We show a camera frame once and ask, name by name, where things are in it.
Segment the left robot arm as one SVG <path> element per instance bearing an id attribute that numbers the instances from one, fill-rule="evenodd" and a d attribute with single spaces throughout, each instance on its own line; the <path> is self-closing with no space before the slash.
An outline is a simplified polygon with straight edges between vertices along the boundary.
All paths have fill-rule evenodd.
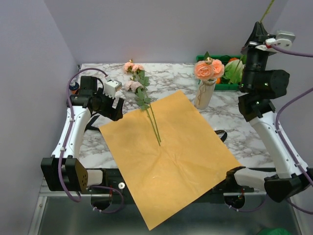
<path id="1" fill-rule="evenodd" d="M 118 121 L 123 117 L 124 100 L 118 99 L 113 106 L 121 82 L 108 80 L 98 87 L 98 78 L 81 76 L 77 94 L 67 100 L 66 122 L 58 144 L 49 158 L 43 158 L 41 169 L 51 191 L 77 191 L 87 193 L 91 186 L 97 193 L 104 193 L 109 186 L 102 169 L 86 169 L 78 160 L 83 135 L 91 115 Z"/>

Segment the pink flower bouquet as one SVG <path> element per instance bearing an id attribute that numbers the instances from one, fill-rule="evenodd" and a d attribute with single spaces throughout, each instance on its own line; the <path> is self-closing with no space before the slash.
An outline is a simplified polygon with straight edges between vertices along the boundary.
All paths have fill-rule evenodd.
<path id="1" fill-rule="evenodd" d="M 150 85 L 149 77 L 145 74 L 145 69 L 142 65 L 133 62 L 130 59 L 123 66 L 126 74 L 130 75 L 130 80 L 125 82 L 125 91 L 135 94 L 135 101 L 142 112 L 146 112 L 147 117 L 152 125 L 157 143 L 161 146 L 161 138 L 158 130 L 156 117 L 151 105 L 151 98 L 147 94 L 147 87 Z"/>

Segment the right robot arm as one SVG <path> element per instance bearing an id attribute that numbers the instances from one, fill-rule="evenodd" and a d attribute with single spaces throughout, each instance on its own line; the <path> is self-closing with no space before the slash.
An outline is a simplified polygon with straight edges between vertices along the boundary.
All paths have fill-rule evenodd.
<path id="1" fill-rule="evenodd" d="M 300 157 L 280 124 L 281 112 L 276 112 L 273 99 L 287 94 L 290 74 L 284 70 L 266 70 L 268 57 L 281 52 L 292 54 L 289 48 L 295 39 L 291 32 L 269 34 L 261 22 L 256 22 L 241 49 L 246 55 L 239 90 L 239 111 L 254 128 L 273 159 L 275 171 L 266 172 L 244 166 L 226 174 L 225 187 L 235 192 L 241 187 L 259 189 L 279 203 L 308 188 L 313 183 L 313 170 Z"/>

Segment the orange paper flower wrap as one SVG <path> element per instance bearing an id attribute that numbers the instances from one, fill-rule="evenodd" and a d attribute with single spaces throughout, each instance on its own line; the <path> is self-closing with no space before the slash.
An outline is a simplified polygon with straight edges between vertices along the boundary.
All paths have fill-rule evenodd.
<path id="1" fill-rule="evenodd" d="M 152 108 L 161 142 L 147 114 L 140 110 L 100 127 L 149 230 L 240 166 L 182 91 L 154 102 Z"/>

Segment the pink flower stem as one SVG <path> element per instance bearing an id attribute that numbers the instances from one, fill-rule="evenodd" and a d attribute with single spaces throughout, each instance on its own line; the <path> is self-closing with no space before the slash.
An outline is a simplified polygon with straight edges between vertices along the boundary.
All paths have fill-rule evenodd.
<path id="1" fill-rule="evenodd" d="M 203 59 L 194 66 L 194 75 L 201 81 L 218 80 L 224 75 L 224 64 L 219 59 L 213 59 L 206 52 Z"/>
<path id="2" fill-rule="evenodd" d="M 238 60 L 228 62 L 224 75 L 228 76 L 227 79 L 229 80 L 229 84 L 239 84 L 239 82 L 242 80 L 243 69 L 247 60 L 247 50 L 249 47 L 254 47 L 250 46 L 249 43 L 255 42 L 256 44 L 262 44 L 262 42 L 268 38 L 268 33 L 263 26 L 263 19 L 269 13 L 274 2 L 275 0 L 272 0 L 269 3 L 261 19 L 255 23 L 251 35 L 241 50 L 241 57 Z"/>

